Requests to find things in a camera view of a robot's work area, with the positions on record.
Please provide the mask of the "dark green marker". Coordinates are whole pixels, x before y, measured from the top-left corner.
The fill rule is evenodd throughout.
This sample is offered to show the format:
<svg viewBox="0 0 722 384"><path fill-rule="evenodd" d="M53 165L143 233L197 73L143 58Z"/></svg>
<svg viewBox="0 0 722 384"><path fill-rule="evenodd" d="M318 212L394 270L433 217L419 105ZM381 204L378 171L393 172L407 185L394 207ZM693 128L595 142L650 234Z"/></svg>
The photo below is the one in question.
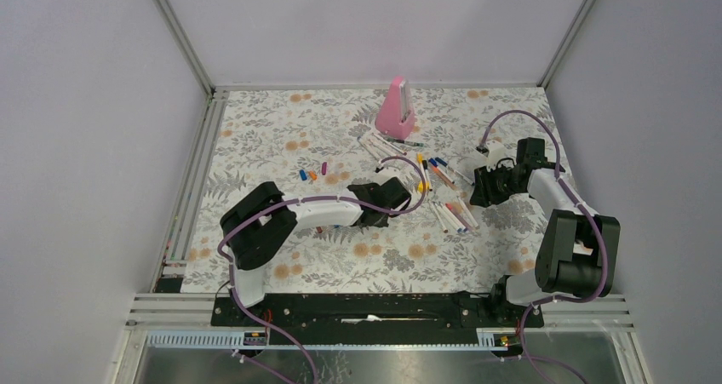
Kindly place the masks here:
<svg viewBox="0 0 722 384"><path fill-rule="evenodd" d="M395 144L402 144L402 145L406 145L406 146L413 146L413 147L424 147L425 146L425 144L422 142L411 141L411 140L400 140L400 139L395 139L395 138L390 138L390 137L386 138L386 140L388 140L392 143L395 143Z"/></svg>

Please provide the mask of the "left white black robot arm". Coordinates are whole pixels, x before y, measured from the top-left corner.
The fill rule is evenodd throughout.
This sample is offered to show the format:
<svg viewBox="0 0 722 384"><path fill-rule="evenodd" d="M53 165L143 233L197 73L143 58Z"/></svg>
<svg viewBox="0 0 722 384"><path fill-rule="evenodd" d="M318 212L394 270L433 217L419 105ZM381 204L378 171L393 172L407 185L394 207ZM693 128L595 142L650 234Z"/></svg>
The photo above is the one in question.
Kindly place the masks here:
<svg viewBox="0 0 722 384"><path fill-rule="evenodd" d="M336 195L292 198L273 181L261 183L220 219L237 295L232 315L245 325L261 320L264 268L292 233L324 226L386 227L390 218L410 208L411 199L391 169L379 171L376 181L351 184Z"/></svg>

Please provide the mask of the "orange brown marker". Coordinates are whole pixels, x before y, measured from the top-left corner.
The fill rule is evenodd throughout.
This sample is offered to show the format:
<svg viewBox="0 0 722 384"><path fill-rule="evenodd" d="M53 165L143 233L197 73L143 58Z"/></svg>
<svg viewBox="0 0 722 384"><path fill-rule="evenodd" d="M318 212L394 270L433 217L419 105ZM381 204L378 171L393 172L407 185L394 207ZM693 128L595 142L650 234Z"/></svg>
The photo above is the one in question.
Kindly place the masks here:
<svg viewBox="0 0 722 384"><path fill-rule="evenodd" d="M434 173L442 182L451 190L456 190L455 182L439 167L438 162L434 158L429 158L428 162L432 165Z"/></svg>

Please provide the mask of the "grey white marker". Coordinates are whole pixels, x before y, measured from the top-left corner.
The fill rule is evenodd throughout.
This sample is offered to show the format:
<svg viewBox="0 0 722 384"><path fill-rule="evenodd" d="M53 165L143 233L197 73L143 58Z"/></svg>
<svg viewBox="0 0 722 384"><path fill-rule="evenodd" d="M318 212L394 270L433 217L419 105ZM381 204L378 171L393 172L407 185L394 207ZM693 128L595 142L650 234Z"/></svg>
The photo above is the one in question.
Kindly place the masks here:
<svg viewBox="0 0 722 384"><path fill-rule="evenodd" d="M470 223L473 225L475 229L479 228L478 222L475 220L471 210L467 207L467 204L460 198L457 197L457 202L461 206L461 209L464 212L464 215L469 219Z"/></svg>

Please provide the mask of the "red brown capped marker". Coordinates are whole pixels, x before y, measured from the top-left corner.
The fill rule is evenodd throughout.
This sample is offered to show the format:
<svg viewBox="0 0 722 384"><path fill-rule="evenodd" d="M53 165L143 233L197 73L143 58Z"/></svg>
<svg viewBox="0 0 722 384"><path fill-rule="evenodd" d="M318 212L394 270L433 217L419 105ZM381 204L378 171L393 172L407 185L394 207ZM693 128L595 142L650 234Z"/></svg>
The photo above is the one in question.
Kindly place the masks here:
<svg viewBox="0 0 722 384"><path fill-rule="evenodd" d="M436 205L431 202L430 203L431 211L434 213L435 217L437 218L437 221L439 225L441 226L443 233L448 234L449 228L446 226L446 223L444 222L444 219L442 218L441 214L439 213Z"/></svg>

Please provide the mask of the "dark blue capped marker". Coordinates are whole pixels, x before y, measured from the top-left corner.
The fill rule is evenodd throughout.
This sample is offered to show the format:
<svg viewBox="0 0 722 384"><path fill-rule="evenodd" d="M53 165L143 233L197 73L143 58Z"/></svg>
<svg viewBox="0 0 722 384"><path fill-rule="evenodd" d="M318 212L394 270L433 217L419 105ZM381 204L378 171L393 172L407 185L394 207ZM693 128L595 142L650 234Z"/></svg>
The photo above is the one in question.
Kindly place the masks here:
<svg viewBox="0 0 722 384"><path fill-rule="evenodd" d="M459 176L461 179L463 179L467 184L470 186L474 185L474 181L468 177L467 175L464 175L459 169L454 168L453 166L449 165L446 161L444 161L442 158L436 157L435 161L437 163L440 163L442 166L444 166L446 169L453 172L455 175Z"/></svg>

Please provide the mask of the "pink translucent marker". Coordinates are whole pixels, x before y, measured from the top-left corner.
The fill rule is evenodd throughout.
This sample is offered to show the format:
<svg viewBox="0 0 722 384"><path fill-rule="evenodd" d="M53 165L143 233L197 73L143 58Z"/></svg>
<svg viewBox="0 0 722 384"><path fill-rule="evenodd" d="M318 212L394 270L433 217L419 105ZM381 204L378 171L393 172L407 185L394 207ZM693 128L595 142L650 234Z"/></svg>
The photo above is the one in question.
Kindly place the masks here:
<svg viewBox="0 0 722 384"><path fill-rule="evenodd" d="M456 220L463 225L463 228L466 232L470 232L474 230L474 226L472 226L463 216L463 213L461 210L454 205L453 203L446 203L445 204L446 209L456 218Z"/></svg>

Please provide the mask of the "blue capped white marker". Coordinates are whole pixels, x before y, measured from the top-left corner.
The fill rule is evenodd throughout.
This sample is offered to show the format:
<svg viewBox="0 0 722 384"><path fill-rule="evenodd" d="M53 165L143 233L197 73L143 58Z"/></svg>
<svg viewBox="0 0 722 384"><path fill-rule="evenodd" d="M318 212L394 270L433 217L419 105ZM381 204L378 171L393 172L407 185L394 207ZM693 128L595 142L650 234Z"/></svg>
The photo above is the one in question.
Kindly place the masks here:
<svg viewBox="0 0 722 384"><path fill-rule="evenodd" d="M365 149L373 158L375 158L378 161L381 161L384 156L379 153L372 145L370 145L368 142L366 142L362 137L357 138L358 143L360 146Z"/></svg>

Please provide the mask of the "purple capped white marker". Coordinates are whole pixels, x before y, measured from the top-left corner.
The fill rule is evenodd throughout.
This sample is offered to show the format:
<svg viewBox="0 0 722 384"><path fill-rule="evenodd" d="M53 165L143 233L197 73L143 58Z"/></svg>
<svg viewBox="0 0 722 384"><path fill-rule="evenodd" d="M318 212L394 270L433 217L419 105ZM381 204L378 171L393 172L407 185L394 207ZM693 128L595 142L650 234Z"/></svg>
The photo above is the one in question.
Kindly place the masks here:
<svg viewBox="0 0 722 384"><path fill-rule="evenodd" d="M443 205L442 209L444 210L445 214L449 215L449 218L451 218L455 222L455 226L457 227L459 232L466 232L463 228L463 225L460 224L456 218L446 209L445 204Z"/></svg>

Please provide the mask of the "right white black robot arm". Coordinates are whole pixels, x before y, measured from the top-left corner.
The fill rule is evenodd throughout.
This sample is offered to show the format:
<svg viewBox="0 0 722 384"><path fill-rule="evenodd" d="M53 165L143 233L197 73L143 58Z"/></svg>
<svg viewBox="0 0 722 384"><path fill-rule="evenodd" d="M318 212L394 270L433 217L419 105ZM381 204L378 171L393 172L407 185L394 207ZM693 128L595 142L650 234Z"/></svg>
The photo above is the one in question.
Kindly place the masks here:
<svg viewBox="0 0 722 384"><path fill-rule="evenodd" d="M561 166L546 155L540 138L519 140L515 158L495 141L480 146L485 163L474 171L470 203L489 208L526 194L547 220L533 270L502 278L500 295L490 300L488 313L508 326L522 306L544 300L590 301L608 295L613 284L621 226L612 217L588 207L574 191Z"/></svg>

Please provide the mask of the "magenta capped white marker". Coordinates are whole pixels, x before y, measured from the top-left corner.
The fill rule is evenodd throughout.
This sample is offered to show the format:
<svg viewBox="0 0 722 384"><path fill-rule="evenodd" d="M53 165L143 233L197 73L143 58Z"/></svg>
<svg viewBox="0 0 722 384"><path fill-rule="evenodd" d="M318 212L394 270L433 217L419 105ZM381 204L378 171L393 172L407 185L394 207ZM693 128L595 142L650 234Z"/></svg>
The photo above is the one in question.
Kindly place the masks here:
<svg viewBox="0 0 722 384"><path fill-rule="evenodd" d="M380 141L382 144L384 144L385 146L389 147L390 149L393 149L396 154L398 154L398 155L404 155L404 156L407 154L406 151L402 150L402 149L399 148L398 146L395 146L394 144L392 144L392 143L389 142L388 140L385 140L381 135L378 135L377 133L373 133L373 136L374 136L378 141Z"/></svg>

